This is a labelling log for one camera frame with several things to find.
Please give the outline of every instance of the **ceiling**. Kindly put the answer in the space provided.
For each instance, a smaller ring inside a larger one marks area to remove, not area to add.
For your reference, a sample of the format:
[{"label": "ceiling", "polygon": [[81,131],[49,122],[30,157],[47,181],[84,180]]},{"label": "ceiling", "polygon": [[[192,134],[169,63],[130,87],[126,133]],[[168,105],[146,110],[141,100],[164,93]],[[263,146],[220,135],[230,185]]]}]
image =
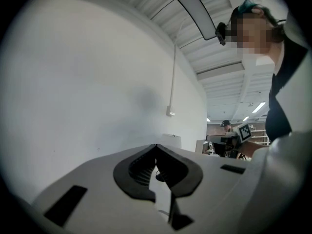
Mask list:
[{"label": "ceiling", "polygon": [[[177,0],[124,0],[159,25],[174,41],[182,24],[177,46],[185,55],[207,94],[207,117],[210,123],[224,119],[232,123],[265,121],[268,95],[274,69],[266,56],[255,58],[242,54],[217,38],[204,40],[198,27]],[[244,0],[201,0],[215,26],[230,18],[232,10]],[[273,15],[283,19],[287,9],[279,0],[252,0],[270,7]],[[252,111],[265,101],[257,112]]]}]

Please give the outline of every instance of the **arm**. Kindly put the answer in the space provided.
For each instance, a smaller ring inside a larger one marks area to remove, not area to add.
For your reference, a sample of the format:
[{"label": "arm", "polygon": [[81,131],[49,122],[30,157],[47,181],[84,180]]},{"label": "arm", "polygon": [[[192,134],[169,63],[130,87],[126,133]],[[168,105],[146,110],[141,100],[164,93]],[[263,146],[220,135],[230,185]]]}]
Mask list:
[{"label": "arm", "polygon": [[256,143],[253,143],[253,142],[246,141],[239,148],[239,152],[244,154],[247,157],[252,157],[254,152],[255,152],[255,150],[257,150],[259,148],[262,148],[262,147],[268,147],[268,146],[260,145],[260,144],[256,144]]}]

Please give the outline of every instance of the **fluorescent light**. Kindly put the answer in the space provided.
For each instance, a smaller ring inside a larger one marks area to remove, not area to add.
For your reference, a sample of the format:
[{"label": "fluorescent light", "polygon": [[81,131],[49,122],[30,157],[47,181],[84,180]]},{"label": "fluorescent light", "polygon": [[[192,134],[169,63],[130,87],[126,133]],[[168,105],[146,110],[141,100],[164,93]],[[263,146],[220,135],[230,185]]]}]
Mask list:
[{"label": "fluorescent light", "polygon": [[259,110],[260,108],[262,108],[262,106],[263,106],[264,104],[265,104],[265,102],[260,103],[259,106],[257,106],[257,108],[253,111],[253,113],[258,112],[258,110]]}]

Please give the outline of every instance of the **ceiling light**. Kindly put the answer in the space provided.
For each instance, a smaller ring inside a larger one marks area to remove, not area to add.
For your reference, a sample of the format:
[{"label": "ceiling light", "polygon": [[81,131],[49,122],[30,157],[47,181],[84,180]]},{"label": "ceiling light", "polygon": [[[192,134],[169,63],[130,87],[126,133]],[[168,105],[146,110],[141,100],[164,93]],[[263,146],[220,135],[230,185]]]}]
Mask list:
[{"label": "ceiling light", "polygon": [[257,106],[257,108],[253,111],[253,113],[258,112],[258,110],[259,110],[260,108],[262,108],[262,106],[263,106],[264,104],[265,104],[265,102],[260,103],[259,106]]}]

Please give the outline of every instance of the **hair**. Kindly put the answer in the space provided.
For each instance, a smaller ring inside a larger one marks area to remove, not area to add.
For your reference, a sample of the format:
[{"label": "hair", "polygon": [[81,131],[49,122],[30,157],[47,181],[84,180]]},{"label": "hair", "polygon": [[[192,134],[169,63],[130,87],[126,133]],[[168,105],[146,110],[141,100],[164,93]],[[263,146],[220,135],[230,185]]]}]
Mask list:
[{"label": "hair", "polygon": [[[263,10],[264,16],[269,21],[269,23],[273,26],[273,29],[272,29],[272,41],[273,42],[282,42],[285,39],[284,25],[283,24],[278,24],[280,21],[276,20],[272,16],[269,8],[263,7],[261,5],[258,5],[258,6]],[[236,26],[237,19],[238,18],[242,18],[242,15],[237,16],[237,12],[238,12],[238,9],[235,8],[233,10],[232,14],[231,14],[231,22],[234,23],[232,28],[234,30],[237,30],[237,26]]]}]

